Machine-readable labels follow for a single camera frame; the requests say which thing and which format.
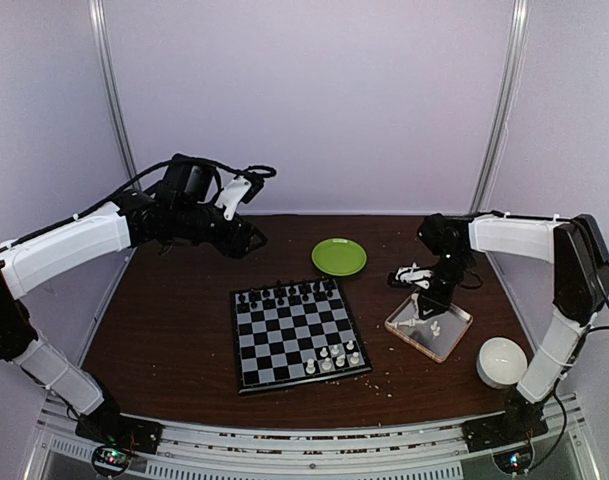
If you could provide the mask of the black white chessboard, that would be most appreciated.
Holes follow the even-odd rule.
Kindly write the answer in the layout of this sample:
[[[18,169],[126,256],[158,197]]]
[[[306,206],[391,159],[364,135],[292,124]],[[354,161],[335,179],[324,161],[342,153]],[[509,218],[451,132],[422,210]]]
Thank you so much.
[[[336,278],[300,282],[278,282],[259,288],[233,291],[229,295],[233,352],[240,395],[259,394],[296,386],[337,381],[372,371],[372,362],[361,338],[341,283]],[[345,350],[353,340],[355,350]],[[330,347],[340,352],[332,355]],[[327,348],[333,362],[323,371],[320,350]],[[349,357],[358,352],[360,362]],[[335,358],[346,357],[337,367]],[[316,361],[316,373],[305,372],[309,358]]]

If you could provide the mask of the white chess piece tall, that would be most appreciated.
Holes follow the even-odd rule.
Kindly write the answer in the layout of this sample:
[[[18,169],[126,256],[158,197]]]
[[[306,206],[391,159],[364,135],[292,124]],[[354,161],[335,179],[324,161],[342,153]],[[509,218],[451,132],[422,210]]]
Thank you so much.
[[[305,372],[308,375],[313,375],[316,373],[316,361],[313,358],[309,358],[306,362]]]

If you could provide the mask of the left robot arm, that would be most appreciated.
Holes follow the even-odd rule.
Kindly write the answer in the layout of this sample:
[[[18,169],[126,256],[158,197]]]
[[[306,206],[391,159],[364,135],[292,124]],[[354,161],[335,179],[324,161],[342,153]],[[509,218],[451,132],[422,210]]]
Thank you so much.
[[[146,189],[136,180],[160,171]],[[119,186],[80,213],[0,244],[0,360],[18,366],[65,400],[107,444],[128,433],[120,408],[100,382],[73,365],[30,322],[23,300],[39,287],[91,261],[148,242],[209,244],[241,259],[267,239],[237,212],[275,177],[275,168],[233,168],[176,154]]]

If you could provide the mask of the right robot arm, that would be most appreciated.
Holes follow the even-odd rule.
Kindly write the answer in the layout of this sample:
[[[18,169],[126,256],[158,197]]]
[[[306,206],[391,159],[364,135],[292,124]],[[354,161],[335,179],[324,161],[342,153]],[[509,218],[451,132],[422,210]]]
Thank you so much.
[[[532,405],[545,401],[609,304],[609,250],[596,218],[432,214],[417,236],[437,259],[417,298],[421,319],[447,311],[475,254],[507,266],[502,280],[519,314],[539,316],[526,323],[539,345],[516,390]]]

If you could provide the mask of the metal wooden tray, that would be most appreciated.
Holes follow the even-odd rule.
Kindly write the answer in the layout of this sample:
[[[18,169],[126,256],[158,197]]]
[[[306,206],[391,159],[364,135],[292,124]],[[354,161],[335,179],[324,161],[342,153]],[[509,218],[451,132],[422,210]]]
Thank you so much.
[[[417,297],[418,294],[413,293],[405,299],[385,320],[384,326],[434,362],[444,363],[472,325],[473,316],[451,304],[446,313],[422,320],[418,315]],[[440,336],[437,337],[430,330],[434,321],[441,327]]]

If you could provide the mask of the white bowl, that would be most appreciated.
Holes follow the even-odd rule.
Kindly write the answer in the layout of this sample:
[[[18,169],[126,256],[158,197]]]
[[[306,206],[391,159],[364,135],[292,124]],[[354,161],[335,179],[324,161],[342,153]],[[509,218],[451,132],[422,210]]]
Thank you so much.
[[[505,337],[488,339],[481,346],[476,360],[479,378],[494,389],[505,389],[517,384],[527,367],[527,357],[522,348]]]

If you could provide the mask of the green plate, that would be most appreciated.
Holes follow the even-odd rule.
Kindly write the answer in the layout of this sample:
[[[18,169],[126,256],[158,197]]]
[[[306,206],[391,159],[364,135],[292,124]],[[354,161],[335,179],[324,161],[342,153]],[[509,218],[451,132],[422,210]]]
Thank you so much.
[[[313,265],[321,272],[346,277],[360,272],[368,261],[364,248],[344,238],[330,238],[319,242],[311,252]]]

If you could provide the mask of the front aluminium rail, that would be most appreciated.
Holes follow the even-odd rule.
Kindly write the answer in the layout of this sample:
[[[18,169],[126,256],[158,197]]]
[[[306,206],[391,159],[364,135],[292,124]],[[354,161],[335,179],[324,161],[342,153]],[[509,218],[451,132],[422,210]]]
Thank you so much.
[[[156,453],[138,453],[116,479],[606,479],[575,395],[562,396],[564,436],[528,475],[506,474],[500,460],[527,446],[541,462],[563,426],[553,400],[548,432],[473,452],[460,417],[408,425],[348,429],[258,429],[153,420],[162,425]],[[76,423],[56,399],[43,404],[19,479],[102,479],[91,457],[97,442],[75,435]]]

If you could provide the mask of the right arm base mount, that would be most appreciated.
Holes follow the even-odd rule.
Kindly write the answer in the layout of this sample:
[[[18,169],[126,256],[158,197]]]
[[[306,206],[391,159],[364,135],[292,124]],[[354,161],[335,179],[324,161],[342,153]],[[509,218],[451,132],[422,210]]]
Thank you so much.
[[[503,414],[468,420],[461,426],[470,453],[490,453],[497,469],[508,475],[526,474],[535,463],[533,439],[547,434],[545,421],[535,422],[524,432],[504,429]]]

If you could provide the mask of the right aluminium frame post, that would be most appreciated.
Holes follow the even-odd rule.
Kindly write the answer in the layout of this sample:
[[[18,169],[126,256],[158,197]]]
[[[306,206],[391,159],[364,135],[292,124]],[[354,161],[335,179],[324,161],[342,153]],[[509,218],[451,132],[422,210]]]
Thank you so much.
[[[510,114],[519,90],[530,4],[527,0],[513,2],[503,73],[482,166],[469,207],[471,213],[484,210],[489,205],[499,172],[508,138]]]

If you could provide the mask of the aluminium frame post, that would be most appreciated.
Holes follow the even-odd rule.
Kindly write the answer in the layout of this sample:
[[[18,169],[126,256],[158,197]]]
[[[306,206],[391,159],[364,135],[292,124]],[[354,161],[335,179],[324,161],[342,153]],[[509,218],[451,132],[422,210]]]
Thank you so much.
[[[110,120],[115,134],[120,158],[126,175],[133,178],[136,173],[135,161],[128,138],[124,114],[120,102],[118,85],[112,61],[105,6],[101,0],[89,0],[91,28],[96,45]]]
[[[499,172],[508,138],[510,114],[519,90],[530,4],[527,0],[513,2],[503,73],[482,166],[469,207],[471,213],[484,210],[489,205]]]

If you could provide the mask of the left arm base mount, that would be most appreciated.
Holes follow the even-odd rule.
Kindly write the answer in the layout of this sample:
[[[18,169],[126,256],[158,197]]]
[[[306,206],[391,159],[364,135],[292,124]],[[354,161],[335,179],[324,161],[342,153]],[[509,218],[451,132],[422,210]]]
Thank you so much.
[[[141,454],[155,454],[163,426],[159,422],[121,416],[116,433],[104,433],[88,418],[77,421],[75,434],[97,443],[90,456],[93,470],[104,478],[124,474]]]

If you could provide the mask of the left aluminium frame post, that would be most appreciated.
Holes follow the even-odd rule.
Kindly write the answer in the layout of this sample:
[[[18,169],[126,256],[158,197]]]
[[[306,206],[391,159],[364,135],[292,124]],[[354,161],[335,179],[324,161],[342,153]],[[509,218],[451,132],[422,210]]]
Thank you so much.
[[[110,120],[115,134],[120,158],[126,175],[133,178],[136,173],[135,161],[128,138],[124,114],[120,102],[118,85],[112,61],[105,6],[101,0],[89,0],[91,28],[96,45]]]

